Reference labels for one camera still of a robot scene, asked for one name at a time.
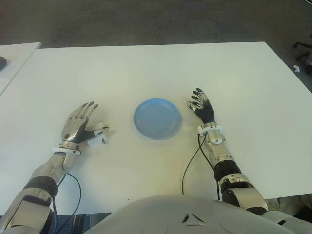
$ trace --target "table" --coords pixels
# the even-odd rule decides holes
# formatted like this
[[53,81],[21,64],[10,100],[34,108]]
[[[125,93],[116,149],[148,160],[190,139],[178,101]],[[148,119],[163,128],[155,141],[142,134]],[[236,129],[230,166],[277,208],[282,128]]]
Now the table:
[[39,42],[0,45],[0,56],[7,60],[7,65],[0,71],[0,96],[33,51],[40,46]]
[[[60,142],[74,108],[94,101],[90,124],[110,143],[84,146],[72,174],[78,213],[113,212],[134,200],[178,194],[197,149],[199,119],[186,106],[202,88],[227,146],[264,198],[312,192],[312,95],[264,42],[38,49],[0,98],[0,214]],[[150,140],[134,127],[136,107],[164,98],[180,111],[179,132]],[[197,155],[187,195],[216,198],[213,173]],[[66,178],[56,203],[69,214],[78,187]]]

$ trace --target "robotic arm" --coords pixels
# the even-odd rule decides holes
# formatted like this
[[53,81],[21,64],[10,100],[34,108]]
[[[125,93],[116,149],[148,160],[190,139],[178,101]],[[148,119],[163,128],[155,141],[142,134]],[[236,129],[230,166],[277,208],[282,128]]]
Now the robotic arm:
[[241,207],[257,215],[264,214],[267,204],[260,192],[248,178],[242,174],[232,155],[226,148],[221,126],[215,122],[214,110],[205,93],[197,88],[193,91],[194,101],[188,101],[188,107],[203,121],[198,127],[200,135],[207,135],[205,145],[209,150],[209,159],[213,166],[214,178],[220,185],[222,201]]
[[54,154],[35,169],[24,189],[17,195],[0,220],[0,233],[44,234],[49,231],[53,213],[49,208],[51,199],[58,192],[57,183],[68,173],[81,153],[80,144],[88,141],[105,144],[107,138],[102,123],[95,130],[86,130],[94,109],[93,102],[75,109],[68,117],[62,131],[62,143],[53,148]]

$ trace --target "gray carpet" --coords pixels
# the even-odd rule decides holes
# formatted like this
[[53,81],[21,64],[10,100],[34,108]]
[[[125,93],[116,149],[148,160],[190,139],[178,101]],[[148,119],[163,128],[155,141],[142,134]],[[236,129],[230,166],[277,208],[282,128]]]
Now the gray carpet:
[[[0,44],[265,41],[289,67],[302,70],[294,58],[306,50],[292,44],[311,44],[311,24],[312,7],[304,0],[0,0]],[[312,91],[311,77],[304,71],[296,75]]]

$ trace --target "black cable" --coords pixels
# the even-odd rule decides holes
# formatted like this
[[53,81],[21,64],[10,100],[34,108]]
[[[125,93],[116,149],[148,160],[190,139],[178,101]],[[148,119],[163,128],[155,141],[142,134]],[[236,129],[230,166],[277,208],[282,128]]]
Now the black cable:
[[76,177],[74,177],[72,174],[70,174],[70,173],[67,173],[67,174],[70,175],[72,178],[74,178],[75,181],[77,182],[78,186],[79,186],[79,201],[78,201],[78,204],[77,204],[77,206],[76,206],[74,212],[70,215],[70,217],[66,220],[66,222],[65,222],[54,234],[57,234],[57,233],[66,225],[66,223],[74,216],[76,210],[77,210],[78,207],[79,207],[80,201],[81,201],[81,186],[80,186],[79,181],[78,181],[78,180],[76,179]]
[[[207,160],[207,162],[209,163],[211,169],[213,170],[213,172],[215,172],[214,167],[212,166],[211,162],[208,160],[208,158],[206,157],[203,149],[201,148],[202,144],[200,144],[200,141],[199,141],[199,134],[198,134],[198,145],[199,145],[199,148],[201,150],[201,153],[204,155],[204,157]],[[219,183],[218,183],[218,181],[216,181],[216,192],[217,192],[217,195],[218,195],[218,200],[220,200],[220,191],[219,191]]]
[[60,182],[58,183],[58,187],[60,186],[60,184],[63,182],[63,180],[65,179],[66,174],[63,176],[63,178],[60,180]]
[[52,205],[53,205],[53,211],[54,211],[54,228],[52,231],[52,234],[56,231],[57,227],[58,227],[58,213],[57,213],[57,208],[55,206],[55,196],[52,198]]
[[217,192],[217,194],[218,194],[218,200],[220,200],[219,183],[218,183],[217,180],[216,180],[216,192]]
[[[204,140],[202,141],[201,145],[199,144],[200,147],[201,147],[202,144],[205,142],[205,139],[206,139],[206,135],[205,135],[205,138],[204,138]],[[191,162],[193,161],[195,155],[196,155],[197,152],[199,151],[200,147],[199,147],[199,148],[195,151],[195,153],[193,154],[191,160],[189,161],[189,164],[187,164],[187,166],[186,166],[186,168],[185,168],[185,171],[184,171],[184,173],[183,173],[183,177],[182,177],[182,194],[184,194],[184,186],[183,186],[183,184],[184,184],[184,177],[185,177],[186,171],[187,171],[187,169],[189,168]]]
[[201,148],[201,145],[202,145],[202,144],[200,144],[200,141],[199,141],[199,134],[198,134],[198,139],[197,139],[197,140],[198,140],[198,146],[199,146],[199,148],[200,148],[200,151],[202,152],[202,154],[204,155],[205,159],[206,159],[207,162],[209,163],[209,165],[210,165],[211,169],[213,170],[213,172],[215,172],[214,167],[212,166],[211,162],[210,162],[209,159],[206,157],[206,155],[205,155],[203,149]]
[[[63,178],[57,184],[57,187],[60,186],[60,184],[64,181],[65,177],[66,177],[66,174],[63,176]],[[52,234],[54,234],[55,231],[57,230],[58,222],[59,222],[58,213],[57,213],[57,207],[55,205],[55,196],[52,198],[52,206],[53,206],[53,211],[54,211],[54,228],[53,228]]]

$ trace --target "blue plate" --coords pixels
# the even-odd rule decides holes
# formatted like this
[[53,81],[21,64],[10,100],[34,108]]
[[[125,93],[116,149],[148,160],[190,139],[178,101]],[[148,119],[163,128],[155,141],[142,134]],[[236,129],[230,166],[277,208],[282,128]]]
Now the blue plate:
[[181,115],[171,102],[154,98],[137,107],[134,123],[136,128],[147,137],[168,139],[179,130]]

